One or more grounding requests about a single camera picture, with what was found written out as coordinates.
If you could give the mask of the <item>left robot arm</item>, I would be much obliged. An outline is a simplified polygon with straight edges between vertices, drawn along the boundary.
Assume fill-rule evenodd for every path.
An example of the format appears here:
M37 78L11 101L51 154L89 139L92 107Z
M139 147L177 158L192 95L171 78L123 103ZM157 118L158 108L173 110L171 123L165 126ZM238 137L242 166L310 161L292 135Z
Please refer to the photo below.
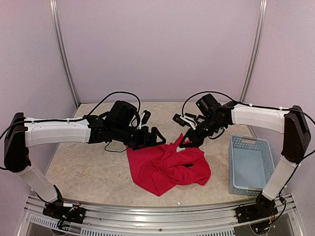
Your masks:
M16 113L9 127L1 134L4 138L3 170L16 173L59 219L69 214L59 189L49 182L42 171L32 165L29 148L54 143L123 143L126 148L141 149L163 145L166 139L156 127L149 128L137 120L132 126L126 121L86 115L81 118L35 119Z

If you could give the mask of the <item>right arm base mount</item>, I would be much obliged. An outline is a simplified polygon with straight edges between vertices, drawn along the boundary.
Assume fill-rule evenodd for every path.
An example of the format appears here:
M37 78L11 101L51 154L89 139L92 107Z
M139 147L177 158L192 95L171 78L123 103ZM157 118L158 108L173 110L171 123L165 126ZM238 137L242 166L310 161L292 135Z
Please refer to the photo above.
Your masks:
M257 204L251 204L246 206L239 205L235 212L238 223L246 223L275 216L278 214L278 209L276 206L271 206L269 209L258 209Z

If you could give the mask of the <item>red t-shirt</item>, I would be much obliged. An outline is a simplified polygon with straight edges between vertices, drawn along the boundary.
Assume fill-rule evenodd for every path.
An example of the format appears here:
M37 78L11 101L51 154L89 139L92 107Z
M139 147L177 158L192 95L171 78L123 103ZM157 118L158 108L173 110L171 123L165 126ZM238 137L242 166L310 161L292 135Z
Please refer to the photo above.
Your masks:
M204 186L211 177L204 152L197 147L179 150L181 134L176 141L139 150L127 150L133 182L142 189L161 196L177 185Z

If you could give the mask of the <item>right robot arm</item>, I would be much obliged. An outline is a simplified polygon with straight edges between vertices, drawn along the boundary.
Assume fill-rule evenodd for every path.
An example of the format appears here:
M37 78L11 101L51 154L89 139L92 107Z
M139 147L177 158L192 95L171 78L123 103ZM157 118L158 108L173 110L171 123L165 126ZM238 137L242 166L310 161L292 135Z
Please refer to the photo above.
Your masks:
M301 162L309 156L307 150L311 143L311 131L308 121L311 117L300 106L290 108L265 107L229 101L220 104L205 98L196 103L201 115L175 114L173 120L188 130L181 142L182 148L197 148L204 144L206 138L216 139L218 131L231 126L249 126L276 134L280 139L278 147L280 156L275 170L267 180L252 206L252 214L262 218L271 210L272 202L288 184Z

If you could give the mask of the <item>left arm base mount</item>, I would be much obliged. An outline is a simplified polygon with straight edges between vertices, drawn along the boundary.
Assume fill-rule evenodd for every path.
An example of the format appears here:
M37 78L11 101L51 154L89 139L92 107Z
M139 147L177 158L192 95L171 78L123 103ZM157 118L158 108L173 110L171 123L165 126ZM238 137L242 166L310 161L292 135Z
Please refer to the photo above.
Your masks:
M43 215L62 221L83 224L86 211L79 202L65 203L57 199L52 203L45 204Z

